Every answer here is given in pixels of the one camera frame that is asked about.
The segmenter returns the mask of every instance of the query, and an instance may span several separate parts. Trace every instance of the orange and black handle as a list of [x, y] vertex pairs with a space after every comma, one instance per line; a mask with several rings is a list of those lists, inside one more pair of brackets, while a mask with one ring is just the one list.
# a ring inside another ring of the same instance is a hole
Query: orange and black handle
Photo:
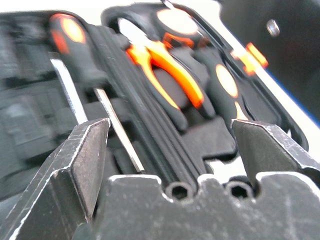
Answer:
[[162, 9], [152, 16], [155, 29], [167, 48], [205, 46], [208, 39], [200, 33], [198, 25], [185, 11]]
[[71, 15], [58, 13], [51, 16], [49, 27], [72, 78], [94, 88], [106, 84], [106, 73], [95, 65], [90, 38], [82, 24]]
[[250, 119], [237, 84], [218, 50], [209, 47], [199, 48], [194, 51], [193, 57], [207, 67], [210, 81], [206, 92], [227, 127], [230, 128], [232, 119]]
[[152, 64], [167, 71], [179, 83], [192, 105], [203, 117], [210, 119], [214, 116], [215, 110], [206, 93], [189, 72], [170, 55], [162, 42], [150, 40], [145, 47], [132, 45], [127, 53], [135, 64], [140, 65], [151, 83], [151, 92], [179, 131], [187, 128], [187, 120], [183, 120], [185, 117], [179, 107], [158, 82], [152, 71]]

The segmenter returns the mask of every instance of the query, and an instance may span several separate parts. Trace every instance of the screwdriver shaft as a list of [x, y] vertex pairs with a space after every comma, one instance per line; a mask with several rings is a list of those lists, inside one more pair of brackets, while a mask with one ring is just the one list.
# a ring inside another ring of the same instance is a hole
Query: screwdriver shaft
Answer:
[[78, 96], [76, 87], [65, 64], [57, 58], [50, 59], [56, 75], [62, 85], [64, 94], [78, 124], [88, 121], [85, 110]]
[[174, 5], [172, 4], [172, 2], [170, 2], [169, 0], [161, 0], [161, 2], [169, 9], [175, 9]]
[[99, 101], [101, 102], [101, 104], [103, 105], [106, 113], [108, 114], [110, 121], [111, 121], [111, 124], [113, 126], [113, 129], [114, 129], [115, 133], [117, 134], [120, 142], [124, 146], [126, 152], [128, 153], [130, 160], [134, 165], [134, 168], [136, 169], [136, 171], [138, 173], [144, 174], [145, 173], [144, 166], [142, 165], [134, 147], [132, 146], [132, 144], [128, 138], [128, 135], [126, 134], [126, 132], [124, 130], [124, 127], [121, 125], [105, 90], [103, 90], [101, 88], [95, 88], [94, 92], [95, 92], [97, 98], [99, 99]]

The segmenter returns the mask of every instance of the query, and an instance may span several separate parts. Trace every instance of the blue edge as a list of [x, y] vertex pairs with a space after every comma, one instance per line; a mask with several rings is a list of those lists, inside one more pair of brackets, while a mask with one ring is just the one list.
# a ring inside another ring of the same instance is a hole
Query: blue edge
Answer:
[[265, 69], [266, 72], [272, 77], [272, 79], [282, 88], [282, 90], [299, 106], [299, 108], [304, 111], [305, 114], [317, 125], [318, 128], [320, 128], [320, 122], [316, 119], [315, 116], [313, 116], [306, 108], [303, 106], [292, 94], [289, 92], [285, 86], [283, 86], [276, 78], [273, 76], [267, 69]]

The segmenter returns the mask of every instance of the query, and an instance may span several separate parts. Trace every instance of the orange pliers handle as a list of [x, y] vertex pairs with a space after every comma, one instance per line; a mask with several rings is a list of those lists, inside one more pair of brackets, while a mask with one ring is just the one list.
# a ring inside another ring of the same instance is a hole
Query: orange pliers handle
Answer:
[[144, 49], [140, 46], [132, 45], [127, 50], [135, 64], [142, 67], [143, 72], [161, 93], [161, 95], [175, 108], [176, 103], [166, 93], [158, 82], [152, 71], [152, 64], [167, 71], [182, 87], [192, 105], [199, 109], [204, 102], [204, 95], [194, 78], [170, 55], [166, 46], [160, 41], [148, 41]]
[[131, 45], [127, 50], [136, 65], [139, 65], [148, 78], [147, 84], [151, 92], [166, 111], [176, 128], [183, 132], [188, 127], [188, 121], [177, 104], [163, 89], [152, 70], [152, 64], [167, 71], [181, 86], [192, 105], [205, 118], [212, 118], [215, 110], [208, 96], [196, 83], [194, 78], [167, 51], [160, 41], [148, 41], [146, 45]]

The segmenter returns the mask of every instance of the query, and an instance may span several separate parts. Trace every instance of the screwdriver handle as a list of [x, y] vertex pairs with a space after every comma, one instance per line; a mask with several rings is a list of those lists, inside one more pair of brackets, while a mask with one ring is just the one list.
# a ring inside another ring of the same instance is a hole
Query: screwdriver handle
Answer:
[[250, 117], [236, 82], [224, 65], [218, 51], [199, 48], [194, 51], [193, 57], [204, 64], [208, 70], [210, 81], [207, 86], [207, 94], [227, 127], [230, 129], [232, 119], [248, 120]]
[[104, 71], [97, 69], [90, 48], [90, 38], [73, 16], [58, 13], [50, 20], [50, 32], [60, 52], [61, 59], [68, 66], [73, 79], [93, 87], [107, 82]]

